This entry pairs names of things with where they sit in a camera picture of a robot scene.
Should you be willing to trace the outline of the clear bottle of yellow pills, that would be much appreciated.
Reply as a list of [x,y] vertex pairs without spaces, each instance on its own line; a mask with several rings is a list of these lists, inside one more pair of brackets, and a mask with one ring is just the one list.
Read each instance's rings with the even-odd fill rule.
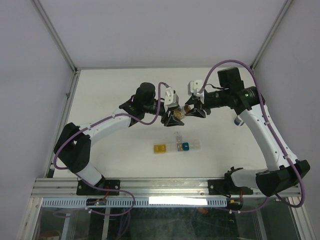
[[174,111],[173,111],[173,115],[178,119],[178,120],[182,120],[186,117],[187,113],[191,110],[192,108],[189,105],[183,105],[183,106],[179,106],[177,107]]

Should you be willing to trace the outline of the weekly pill organizer strip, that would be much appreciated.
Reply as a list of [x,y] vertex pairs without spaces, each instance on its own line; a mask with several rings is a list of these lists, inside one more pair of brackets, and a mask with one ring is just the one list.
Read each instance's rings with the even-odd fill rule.
[[153,145],[154,154],[180,153],[200,149],[201,143],[198,139],[184,139],[180,134],[175,136],[175,141],[155,143]]

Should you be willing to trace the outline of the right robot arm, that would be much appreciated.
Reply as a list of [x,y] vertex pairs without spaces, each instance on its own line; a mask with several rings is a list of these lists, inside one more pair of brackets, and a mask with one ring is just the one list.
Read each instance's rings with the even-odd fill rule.
[[243,187],[259,189],[272,197],[299,183],[310,165],[307,160],[298,160],[286,145],[275,127],[263,97],[256,86],[245,87],[237,67],[218,71],[219,90],[203,90],[203,81],[195,80],[187,86],[193,108],[187,116],[205,118],[211,110],[229,107],[244,121],[254,136],[266,162],[265,169],[231,167],[224,174],[222,194],[234,194]]

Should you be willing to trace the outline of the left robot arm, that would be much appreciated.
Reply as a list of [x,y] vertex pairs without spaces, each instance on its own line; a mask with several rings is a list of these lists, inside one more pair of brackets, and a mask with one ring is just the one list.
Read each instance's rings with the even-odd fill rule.
[[94,123],[64,126],[54,146],[54,161],[60,160],[64,169],[78,176],[93,194],[100,194],[106,186],[105,177],[91,164],[92,146],[115,133],[132,127],[136,123],[152,125],[157,118],[165,127],[182,126],[175,115],[179,108],[179,97],[168,84],[158,86],[143,82],[129,100],[121,104],[109,116]]

